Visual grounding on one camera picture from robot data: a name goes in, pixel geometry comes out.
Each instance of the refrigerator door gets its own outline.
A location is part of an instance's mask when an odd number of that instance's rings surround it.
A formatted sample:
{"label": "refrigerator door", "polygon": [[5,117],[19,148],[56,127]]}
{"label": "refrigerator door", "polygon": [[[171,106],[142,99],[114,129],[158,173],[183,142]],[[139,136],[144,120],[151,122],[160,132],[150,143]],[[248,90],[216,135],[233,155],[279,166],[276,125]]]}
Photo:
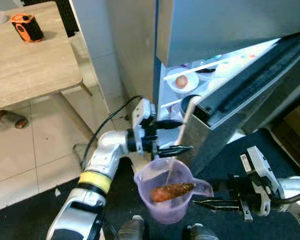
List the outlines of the refrigerator door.
{"label": "refrigerator door", "polygon": [[300,0],[159,0],[156,55],[166,67],[300,32]]}
{"label": "refrigerator door", "polygon": [[235,131],[276,90],[300,82],[300,34],[282,38],[230,81],[199,102],[181,129],[177,144],[194,146],[178,156],[199,173],[227,144]]}

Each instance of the cardboard box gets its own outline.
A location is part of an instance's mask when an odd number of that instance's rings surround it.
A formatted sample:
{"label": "cardboard box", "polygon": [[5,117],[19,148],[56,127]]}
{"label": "cardboard box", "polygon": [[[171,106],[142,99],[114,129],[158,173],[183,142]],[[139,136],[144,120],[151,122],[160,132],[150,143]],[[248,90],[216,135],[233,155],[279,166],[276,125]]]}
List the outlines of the cardboard box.
{"label": "cardboard box", "polygon": [[300,166],[300,105],[284,117],[272,132]]}

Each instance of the white tile floor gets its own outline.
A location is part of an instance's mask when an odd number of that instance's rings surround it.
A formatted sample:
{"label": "white tile floor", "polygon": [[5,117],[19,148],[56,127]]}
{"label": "white tile floor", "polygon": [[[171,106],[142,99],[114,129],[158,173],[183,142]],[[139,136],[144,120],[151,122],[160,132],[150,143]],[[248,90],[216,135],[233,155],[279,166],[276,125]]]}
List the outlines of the white tile floor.
{"label": "white tile floor", "polygon": [[[81,35],[71,37],[70,42],[83,81],[93,96],[88,96],[80,87],[63,93],[95,131],[109,112]],[[25,101],[6,109],[25,115],[30,124],[20,130],[0,123],[0,209],[78,177],[79,162],[72,148],[74,144],[86,142],[73,122],[49,97]],[[117,118],[109,122],[103,132],[127,128],[130,124]],[[146,163],[144,158],[136,156],[135,159],[136,169]]]}

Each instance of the black mat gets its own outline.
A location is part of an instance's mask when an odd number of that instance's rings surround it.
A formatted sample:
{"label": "black mat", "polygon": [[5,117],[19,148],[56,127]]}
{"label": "black mat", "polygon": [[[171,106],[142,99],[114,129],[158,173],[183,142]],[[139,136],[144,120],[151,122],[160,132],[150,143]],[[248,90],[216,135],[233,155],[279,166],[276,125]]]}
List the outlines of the black mat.
{"label": "black mat", "polygon": [[[228,173],[245,176],[240,154],[256,145],[268,159],[277,178],[300,175],[300,170],[276,144],[266,130],[227,145],[199,177],[226,178]],[[0,210],[0,240],[44,240],[54,217],[62,207],[77,179]],[[220,240],[300,240],[300,227],[290,213],[271,211],[267,217],[254,215],[253,223],[244,223],[236,212],[216,212],[190,203],[186,216],[178,223],[162,225],[151,218],[139,198],[128,160],[122,159],[107,197],[105,217],[116,229],[133,215],[141,215],[149,224],[150,239],[178,240],[186,225],[202,223],[210,227]]]}

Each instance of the cup handle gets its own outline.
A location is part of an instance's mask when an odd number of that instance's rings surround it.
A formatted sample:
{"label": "cup handle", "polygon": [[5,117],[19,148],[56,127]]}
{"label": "cup handle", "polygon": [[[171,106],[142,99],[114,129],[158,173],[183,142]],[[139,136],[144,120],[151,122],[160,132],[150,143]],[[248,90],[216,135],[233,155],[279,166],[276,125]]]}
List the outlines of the cup handle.
{"label": "cup handle", "polygon": [[214,196],[214,190],[210,185],[210,183],[208,183],[207,181],[194,178],[193,183],[194,183],[194,189],[192,190],[192,194],[204,195],[207,197]]}

